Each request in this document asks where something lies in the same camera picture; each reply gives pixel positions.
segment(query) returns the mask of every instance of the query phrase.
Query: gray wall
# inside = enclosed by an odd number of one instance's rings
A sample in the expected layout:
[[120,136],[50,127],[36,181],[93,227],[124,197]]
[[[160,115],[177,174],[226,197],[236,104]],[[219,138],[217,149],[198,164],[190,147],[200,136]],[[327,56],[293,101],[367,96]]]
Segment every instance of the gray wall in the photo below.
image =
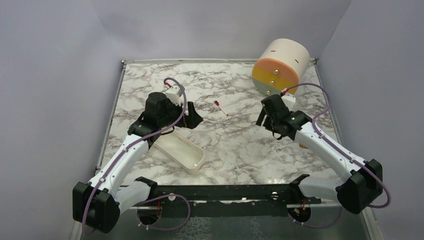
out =
[[423,238],[423,12],[422,0],[352,0],[318,62],[343,142],[383,164],[386,240]]
[[313,58],[350,0],[90,0],[123,59],[258,58],[275,39]]
[[0,5],[0,238],[68,239],[120,61],[88,0]]

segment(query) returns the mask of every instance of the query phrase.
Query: marble tabletop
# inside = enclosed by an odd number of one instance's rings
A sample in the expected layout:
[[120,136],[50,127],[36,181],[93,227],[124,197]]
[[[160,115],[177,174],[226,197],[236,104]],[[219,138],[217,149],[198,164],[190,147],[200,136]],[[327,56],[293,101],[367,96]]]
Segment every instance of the marble tabletop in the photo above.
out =
[[[200,146],[205,162],[195,173],[152,147],[139,159],[122,185],[143,176],[161,185],[283,184],[300,174],[333,179],[335,172],[288,137],[273,138],[271,132],[255,125],[261,100],[251,80],[253,62],[177,62],[131,63],[126,65],[110,132],[102,159],[104,166],[122,144],[128,127],[142,113],[151,92],[164,92],[163,79],[172,77],[185,86],[187,100],[194,102],[203,122],[195,129],[177,128],[181,135]],[[313,64],[302,83],[320,84]],[[313,116],[322,111],[326,101],[321,90],[299,87],[293,110]],[[228,112],[225,116],[214,104],[218,100]],[[334,125],[327,114],[318,125],[336,139]]]

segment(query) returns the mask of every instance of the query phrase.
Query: table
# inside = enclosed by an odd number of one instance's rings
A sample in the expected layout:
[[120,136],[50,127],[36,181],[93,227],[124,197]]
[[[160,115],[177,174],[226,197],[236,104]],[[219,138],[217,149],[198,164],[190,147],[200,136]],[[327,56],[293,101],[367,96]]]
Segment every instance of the table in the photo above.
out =
[[[205,163],[196,173],[185,171],[157,148],[143,156],[122,185],[143,176],[161,185],[234,185],[284,184],[300,174],[333,179],[335,172],[310,150],[301,148],[288,137],[273,138],[271,132],[255,125],[266,96],[256,90],[251,73],[254,61],[168,60],[126,64],[101,166],[122,144],[128,127],[142,113],[151,92],[163,92],[163,79],[172,77],[186,89],[203,122],[195,129],[176,129],[203,148]],[[320,84],[314,64],[310,64],[302,83]],[[313,116],[326,106],[321,90],[299,87],[293,110]],[[228,112],[225,116],[214,105],[218,100]],[[318,125],[336,138],[331,116],[326,114]]]

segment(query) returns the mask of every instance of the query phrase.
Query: white tray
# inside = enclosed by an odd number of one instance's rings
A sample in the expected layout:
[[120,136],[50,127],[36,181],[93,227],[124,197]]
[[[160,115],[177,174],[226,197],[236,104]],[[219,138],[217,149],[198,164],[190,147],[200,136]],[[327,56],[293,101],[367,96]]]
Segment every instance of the white tray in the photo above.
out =
[[195,173],[203,164],[205,151],[176,132],[160,136],[153,144],[185,170]]

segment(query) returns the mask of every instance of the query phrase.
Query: red and white marker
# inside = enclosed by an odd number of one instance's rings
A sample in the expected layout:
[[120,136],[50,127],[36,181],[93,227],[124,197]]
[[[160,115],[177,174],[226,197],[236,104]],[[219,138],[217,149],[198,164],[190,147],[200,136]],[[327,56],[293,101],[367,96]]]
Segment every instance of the red and white marker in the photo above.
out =
[[226,116],[228,116],[228,113],[226,113],[225,111],[224,111],[224,109],[220,106],[220,103],[218,102],[218,101],[214,101],[214,103],[218,106],[218,108],[219,109],[221,109],[221,111],[226,115]]

